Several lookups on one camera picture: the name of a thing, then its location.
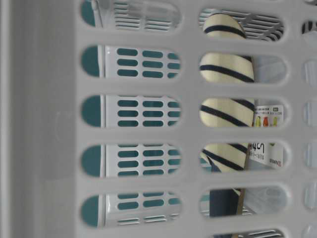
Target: white plastic basket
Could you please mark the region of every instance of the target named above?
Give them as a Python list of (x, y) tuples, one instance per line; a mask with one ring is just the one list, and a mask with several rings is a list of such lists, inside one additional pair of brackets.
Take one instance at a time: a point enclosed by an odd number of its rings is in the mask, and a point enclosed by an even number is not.
[[(303, 120), (304, 104), (316, 97), (313, 83), (302, 79), (303, 64), (316, 59), (316, 50), (301, 38), (302, 24), (307, 20), (317, 21), (316, 1), (309, 2), (311, 5), (298, 0), (105, 0), (93, 6), (95, 19), (99, 19), (96, 26), (100, 29), (96, 29), (82, 20), (81, 0), (2, 0), (1, 237), (121, 238), (128, 234), (132, 238), (183, 238), (227, 233), (248, 237), (252, 235), (245, 231), (271, 228), (278, 228), (288, 238), (300, 237), (316, 216), (315, 211), (304, 205), (305, 192), (310, 191), (306, 198), (314, 208), (316, 189), (307, 185), (317, 179), (316, 172), (308, 169), (303, 159), (304, 145), (316, 139), (314, 129), (307, 127)], [(231, 14), (249, 28), (248, 38), (253, 41), (208, 39), (199, 26), (215, 9)], [(267, 21), (266, 26), (251, 30), (257, 21)], [(307, 34), (306, 38), (313, 42), (314, 34)], [(100, 78), (88, 75), (80, 65), (82, 52), (93, 44), (99, 46)], [(119, 48), (162, 52), (163, 77), (143, 77), (146, 69), (142, 64), (134, 67), (141, 72), (136, 80), (118, 77), (121, 69), (118, 59), (131, 59), (119, 56)], [(173, 52), (179, 54), (180, 60), (166, 57)], [(201, 77), (198, 67), (206, 52), (253, 55), (259, 81), (276, 81), (276, 84), (210, 85)], [(269, 56), (279, 57), (283, 62), (268, 60)], [(139, 63), (147, 60), (142, 54), (133, 59)], [(166, 67), (169, 62), (181, 63), (182, 67), (170, 69)], [(308, 65), (307, 69), (312, 72), (312, 81), (314, 67)], [(177, 76), (168, 78), (169, 73)], [(92, 128), (82, 120), (82, 104), (92, 95), (102, 96), (103, 128)], [(182, 117), (177, 125), (168, 126), (171, 120), (165, 115), (170, 108), (164, 106), (164, 116), (160, 119), (164, 126), (160, 128), (146, 128), (142, 123), (137, 128), (119, 127), (117, 102), (131, 95), (136, 96), (139, 105), (146, 97), (155, 100), (163, 96), (164, 105), (177, 100), (181, 108), (173, 111), (182, 111)], [(285, 103), (285, 124), (276, 130), (260, 129), (260, 133), (251, 128), (206, 128), (198, 112), (202, 101), (210, 96), (259, 97), (268, 101), (277, 98)], [(144, 108), (140, 106), (138, 110), (138, 120), (143, 122)], [(289, 164), (278, 172), (202, 173), (197, 156), (203, 146), (236, 140), (280, 142), (290, 155)], [(112, 162), (107, 160), (103, 178), (91, 178), (81, 168), (80, 157), (91, 145), (110, 149), (104, 150), (106, 158), (117, 153), (118, 144), (134, 143), (140, 150), (145, 143), (163, 143), (160, 149), (165, 151), (173, 145), (181, 151), (183, 163), (169, 177), (151, 178), (116, 178), (118, 168), (107, 165)], [(203, 212), (208, 216), (206, 201), (206, 207), (199, 208), (200, 198), (207, 190), (259, 186), (281, 187), (286, 193), (285, 208), (276, 214), (212, 221), (201, 215)], [(141, 207), (135, 214), (119, 213), (116, 205), (112, 206), (118, 203), (118, 197), (112, 194), (134, 191), (139, 194), (140, 204), (145, 200), (143, 192), (164, 191), (164, 195), (156, 198), (168, 201), (175, 198), (168, 193), (171, 191), (182, 201), (182, 208), (176, 205), (171, 209), (167, 204), (162, 210)], [(108, 196), (103, 198), (105, 206), (100, 210), (105, 215), (100, 221), (104, 224), (97, 229), (87, 226), (80, 213), (85, 200), (96, 194)], [(170, 223), (118, 226), (119, 221), (131, 222), (125, 219), (146, 223), (148, 217), (154, 217), (155, 221), (172, 220), (171, 215), (175, 214), (179, 214), (178, 219)], [(108, 228), (107, 222), (115, 227)]]

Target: plastic grid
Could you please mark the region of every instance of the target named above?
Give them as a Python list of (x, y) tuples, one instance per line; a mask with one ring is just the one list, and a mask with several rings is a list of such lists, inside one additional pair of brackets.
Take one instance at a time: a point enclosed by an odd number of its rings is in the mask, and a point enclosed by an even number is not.
[[(169, 47), (179, 52), (184, 63), (182, 73), (173, 83), (145, 82), (136, 86), (135, 82), (103, 81), (95, 82), (77, 70), (77, 103), (81, 105), (86, 95), (96, 92), (140, 94), (147, 92), (153, 95), (164, 93), (172, 95), (183, 105), (182, 121), (173, 129), (142, 129), (126, 130), (92, 130), (84, 125), (80, 119), (77, 124), (77, 148), (78, 154), (83, 145), (91, 141), (102, 142), (146, 142), (169, 141), (180, 147), (183, 154), (183, 167), (180, 173), (175, 174), (173, 180), (169, 178), (138, 178), (136, 179), (101, 179), (99, 181), (87, 179), (77, 174), (76, 207), (77, 211), (87, 196), (102, 191), (127, 192), (137, 188), (153, 190), (165, 188), (175, 191), (183, 201), (183, 213), (180, 218), (171, 224), (143, 227), (142, 229), (88, 229), (82, 226), (80, 215), (76, 214), (77, 237), (123, 237), (129, 231), (130, 237), (143, 237), (151, 233), (152, 237), (204, 237), (210, 234), (223, 234), (228, 232), (265, 229), (278, 226), (288, 237), (300, 237), (302, 230), (314, 219), (315, 214), (307, 211), (303, 206), (303, 189), (307, 182), (316, 180), (316, 174), (308, 170), (302, 159), (303, 144), (316, 137), (316, 132), (307, 128), (302, 120), (302, 106), (312, 97), (316, 96), (314, 89), (301, 80), (302, 64), (307, 59), (316, 55), (308, 47), (300, 36), (300, 29), (307, 17), (316, 20), (315, 10), (305, 3), (297, 0), (288, 1), (257, 1), (248, 0), (170, 0), (178, 6), (183, 22), (175, 34), (166, 35), (130, 33), (123, 31), (96, 31), (87, 28), (77, 17), (77, 52), (80, 52), (88, 43), (103, 42), (109, 45), (129, 44), (139, 47), (146, 42), (147, 47)], [(260, 14), (272, 13), (283, 19), (286, 26), (285, 36), (279, 43), (266, 43), (262, 41), (233, 41), (229, 39), (208, 39), (197, 27), (197, 16), (202, 7), (217, 7), (220, 9), (236, 9), (237, 11), (257, 11)], [(288, 73), (285, 80), (274, 86), (258, 85), (212, 85), (207, 84), (201, 78), (198, 71), (198, 63), (201, 55), (209, 51), (221, 51), (227, 53), (275, 55), (287, 62)], [(198, 110), (201, 102), (210, 95), (213, 96), (237, 96), (265, 98), (278, 96), (290, 109), (290, 117), (284, 126), (278, 129), (254, 130), (252, 128), (217, 128), (204, 127), (199, 120)], [(211, 142), (236, 142), (241, 141), (278, 141), (285, 146), (291, 155), (291, 163), (279, 172), (245, 172), (243, 174), (218, 174), (206, 175), (200, 172), (200, 165), (196, 158), (200, 149)], [(200, 194), (206, 189), (233, 187), (233, 186), (282, 186), (288, 195), (288, 201), (284, 211), (275, 215), (262, 215), (257, 217), (239, 217), (214, 219), (212, 222), (205, 220), (199, 214), (196, 204)]]
[[(122, 107), (119, 106), (118, 102), (120, 100), (132, 100), (137, 101), (138, 105), (136, 107)], [(161, 107), (145, 107), (144, 102), (162, 102)], [(144, 127), (146, 121), (160, 121), (162, 122), (161, 127), (173, 126), (180, 118), (169, 116), (170, 112), (180, 112), (181, 108), (171, 108), (168, 103), (176, 101), (167, 96), (161, 97), (147, 97), (147, 96), (118, 96), (118, 95), (105, 95), (105, 116), (104, 121), (106, 127), (117, 127), (119, 121), (137, 121), (137, 127)], [(121, 117), (119, 111), (136, 111), (138, 112), (135, 117)], [(162, 112), (161, 117), (145, 117), (144, 111), (151, 112)]]
[[(181, 63), (178, 59), (171, 59), (169, 57), (169, 54), (175, 55), (175, 53), (168, 51), (168, 50), (161, 50), (161, 49), (142, 49), (142, 48), (129, 48), (130, 50), (136, 50), (137, 55), (136, 56), (125, 56), (125, 55), (119, 55), (118, 49), (124, 49), (124, 47), (107, 47), (106, 46), (106, 78), (118, 78), (118, 71), (122, 69), (127, 70), (136, 70), (138, 71), (137, 78), (141, 79), (153, 79), (153, 80), (160, 80), (160, 78), (163, 79), (170, 79), (175, 77), (177, 73), (180, 71)], [(144, 52), (157, 52), (159, 54), (162, 54), (161, 57), (147, 57), (144, 55)], [(137, 65), (136, 66), (127, 66), (127, 65), (118, 65), (119, 60), (136, 60)], [(145, 66), (145, 62), (156, 62), (156, 63), (162, 63), (162, 66), (159, 68), (149, 67)], [(179, 68), (171, 68), (170, 64), (177, 64)], [(160, 72), (162, 73), (162, 76), (159, 78), (150, 78), (144, 76), (144, 72)]]
[(248, 39), (277, 41), (283, 36), (284, 33), (283, 23), (276, 17), (224, 9), (204, 9), (199, 17), (199, 25), (202, 27), (205, 20), (215, 12), (228, 14), (236, 19), (242, 25)]

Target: teal oval hole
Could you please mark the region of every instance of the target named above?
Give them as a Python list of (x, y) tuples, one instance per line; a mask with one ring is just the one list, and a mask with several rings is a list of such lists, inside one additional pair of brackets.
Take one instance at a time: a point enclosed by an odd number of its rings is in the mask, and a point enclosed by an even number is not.
[(131, 198), (137, 198), (139, 196), (138, 193), (122, 193), (118, 194), (119, 199), (131, 199)]
[(118, 59), (118, 65), (121, 66), (137, 66), (138, 62), (134, 59)]
[(145, 150), (143, 151), (143, 155), (150, 157), (150, 156), (162, 156), (164, 151), (162, 150)]
[(119, 168), (135, 168), (138, 167), (139, 162), (137, 161), (120, 161), (118, 163)]
[(120, 120), (118, 121), (118, 126), (121, 127), (136, 127), (139, 123), (136, 120)]
[(143, 61), (142, 65), (143, 67), (148, 67), (148, 68), (162, 68), (163, 67), (163, 63), (158, 61)]
[(138, 101), (135, 100), (119, 100), (118, 101), (118, 106), (120, 107), (137, 107), (138, 106)]
[(91, 176), (100, 176), (101, 146), (89, 147), (82, 155), (82, 166), (84, 171)]
[(145, 160), (145, 161), (143, 161), (143, 165), (145, 167), (162, 166), (163, 164), (164, 164), (163, 160)]
[(101, 126), (100, 96), (88, 98), (82, 107), (83, 120), (92, 126)]
[(163, 107), (163, 102), (161, 101), (144, 101), (143, 107), (146, 108), (161, 108)]
[(170, 60), (179, 60), (178, 55), (175, 54), (175, 53), (169, 53), (169, 54), (167, 55), (167, 57), (168, 57)]
[(163, 116), (163, 112), (161, 112), (161, 111), (144, 111), (143, 116), (146, 118), (161, 118)]
[(128, 150), (128, 151), (119, 151), (118, 156), (120, 158), (131, 158), (131, 157), (138, 157), (139, 152), (136, 150)]
[(169, 151), (168, 151), (168, 155), (171, 155), (171, 156), (173, 156), (173, 155), (180, 155), (180, 153), (179, 153), (178, 150), (169, 150)]
[(142, 55), (149, 58), (162, 58), (163, 53), (159, 51), (143, 51)]
[(139, 207), (139, 204), (137, 202), (122, 202), (118, 204), (119, 210), (130, 210), (130, 209), (136, 209)]
[(143, 171), (143, 175), (163, 175), (163, 170), (145, 170)]
[(136, 49), (127, 49), (127, 48), (119, 48), (117, 50), (118, 55), (120, 56), (137, 56), (138, 51)]
[(163, 78), (163, 73), (158, 71), (143, 71), (142, 75), (146, 78)]
[(82, 208), (81, 215), (85, 223), (89, 226), (97, 227), (98, 225), (98, 196), (88, 198)]
[(161, 207), (163, 205), (164, 205), (164, 200), (162, 200), (162, 199), (156, 199), (156, 200), (150, 200), (150, 201), (143, 202), (144, 207)]
[(144, 192), (143, 196), (145, 197), (157, 197), (157, 196), (163, 196), (164, 192)]
[(124, 176), (138, 176), (139, 172), (137, 171), (122, 171), (118, 173), (119, 177), (124, 177)]
[(169, 63), (169, 64), (167, 65), (167, 67), (168, 67), (169, 69), (180, 69), (180, 64), (179, 64), (179, 63)]
[(82, 55), (81, 64), (83, 69), (91, 76), (99, 77), (98, 47), (87, 48)]
[(143, 122), (143, 126), (160, 127), (160, 126), (163, 126), (163, 122), (161, 120), (146, 120)]
[(119, 117), (137, 117), (139, 113), (137, 111), (119, 111), (118, 116)]
[(136, 77), (139, 73), (132, 69), (119, 69), (117, 74), (119, 76)]

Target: cream fabric with navy stripes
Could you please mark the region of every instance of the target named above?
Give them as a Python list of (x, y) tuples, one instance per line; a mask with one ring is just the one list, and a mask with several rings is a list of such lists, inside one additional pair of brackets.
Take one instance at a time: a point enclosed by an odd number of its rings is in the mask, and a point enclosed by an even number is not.
[[(210, 16), (203, 29), (210, 37), (245, 38), (240, 24), (226, 14)], [(254, 82), (252, 58), (247, 56), (208, 53), (202, 58), (200, 69), (203, 77), (212, 83)], [(251, 126), (253, 115), (253, 99), (209, 98), (200, 111), (203, 123), (210, 127)], [(211, 160), (221, 172), (243, 170), (247, 147), (247, 143), (211, 144), (204, 148), (201, 156), (209, 163)]]

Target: colorful product image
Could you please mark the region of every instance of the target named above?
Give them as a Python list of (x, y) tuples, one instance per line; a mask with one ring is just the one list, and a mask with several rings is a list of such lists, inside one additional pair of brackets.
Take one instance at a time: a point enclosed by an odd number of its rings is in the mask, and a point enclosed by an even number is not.
[(268, 127), (268, 117), (265, 117), (263, 120), (263, 126)]
[(261, 117), (256, 118), (255, 127), (261, 127)]
[[(256, 106), (254, 112), (255, 127), (277, 127), (283, 123), (283, 106)], [(283, 147), (277, 143), (252, 143), (250, 160), (259, 162), (274, 169), (283, 166)]]

